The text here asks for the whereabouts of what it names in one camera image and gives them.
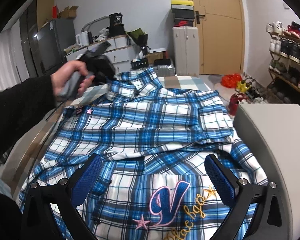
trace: beige suitcase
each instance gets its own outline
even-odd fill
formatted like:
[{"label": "beige suitcase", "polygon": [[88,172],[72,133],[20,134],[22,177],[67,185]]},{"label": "beige suitcase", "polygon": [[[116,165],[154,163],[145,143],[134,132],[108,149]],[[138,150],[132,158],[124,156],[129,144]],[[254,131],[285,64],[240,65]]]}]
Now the beige suitcase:
[{"label": "beige suitcase", "polygon": [[174,56],[178,76],[199,76],[199,35],[197,27],[173,27]]}]

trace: wooden door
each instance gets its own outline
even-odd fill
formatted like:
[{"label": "wooden door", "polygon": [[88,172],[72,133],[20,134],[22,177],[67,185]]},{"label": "wooden door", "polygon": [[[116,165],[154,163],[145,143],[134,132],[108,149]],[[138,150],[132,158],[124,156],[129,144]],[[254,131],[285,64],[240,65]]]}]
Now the wooden door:
[{"label": "wooden door", "polygon": [[199,31],[200,74],[240,73],[244,20],[240,0],[193,0]]}]

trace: plaid shirt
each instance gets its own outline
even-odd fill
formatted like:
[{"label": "plaid shirt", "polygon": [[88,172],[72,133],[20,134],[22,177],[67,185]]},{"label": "plaid shirt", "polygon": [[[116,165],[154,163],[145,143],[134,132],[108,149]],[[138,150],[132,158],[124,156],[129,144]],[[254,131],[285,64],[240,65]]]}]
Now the plaid shirt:
[{"label": "plaid shirt", "polygon": [[[91,105],[64,110],[44,158],[23,184],[21,209],[30,183],[56,184],[95,153],[104,166],[77,210],[98,239],[210,239],[229,208],[205,172],[208,154],[238,178],[267,183],[218,92],[165,89],[152,68],[122,73],[117,80]],[[58,207],[51,206],[71,239]],[[238,239],[254,209],[255,204]]]}]

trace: red plastic bag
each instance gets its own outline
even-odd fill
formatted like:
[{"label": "red plastic bag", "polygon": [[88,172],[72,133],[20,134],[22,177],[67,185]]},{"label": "red plastic bag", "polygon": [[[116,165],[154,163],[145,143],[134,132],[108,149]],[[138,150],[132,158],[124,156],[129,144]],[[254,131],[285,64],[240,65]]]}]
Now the red plastic bag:
[{"label": "red plastic bag", "polygon": [[236,88],[237,83],[242,80],[242,77],[240,74],[231,74],[223,76],[221,79],[221,85],[223,85],[226,88]]}]

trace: pink star patch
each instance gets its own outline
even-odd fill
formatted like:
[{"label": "pink star patch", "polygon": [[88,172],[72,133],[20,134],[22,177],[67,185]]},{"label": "pink star patch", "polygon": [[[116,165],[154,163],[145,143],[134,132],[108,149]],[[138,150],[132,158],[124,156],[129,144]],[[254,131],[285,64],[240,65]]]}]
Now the pink star patch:
[{"label": "pink star patch", "polygon": [[137,222],[138,224],[136,230],[141,227],[143,227],[145,230],[148,230],[146,224],[151,222],[151,220],[144,220],[143,215],[141,215],[140,220],[133,219],[133,221]]}]

